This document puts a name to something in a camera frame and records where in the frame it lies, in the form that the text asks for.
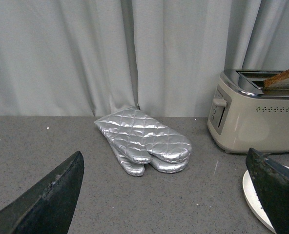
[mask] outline gray countertop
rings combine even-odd
[[[120,167],[97,119],[0,117],[0,209],[80,150],[85,171],[69,234],[272,233],[246,203],[245,155],[222,151],[206,118],[156,118],[187,136],[192,154],[180,173],[146,165],[142,177]],[[289,166],[289,154],[272,158]]]

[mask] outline toaster vent holes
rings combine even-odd
[[[262,107],[262,106],[258,106],[256,108],[256,112],[285,112],[285,113],[288,113],[289,112],[289,107]]]

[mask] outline toaster slot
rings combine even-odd
[[[221,115],[221,119],[219,120],[218,128],[221,126],[222,119],[223,119],[223,116],[224,116],[224,112],[225,112],[225,108],[223,109],[223,112],[222,112],[222,115]]]

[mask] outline toaster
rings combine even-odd
[[[227,153],[289,152],[289,89],[264,88],[280,71],[225,70],[220,74],[207,120]]]

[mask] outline toaster lever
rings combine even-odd
[[[226,107],[227,106],[227,102],[223,98],[214,98],[213,99],[213,104],[216,105],[216,106],[222,106],[222,107]]]

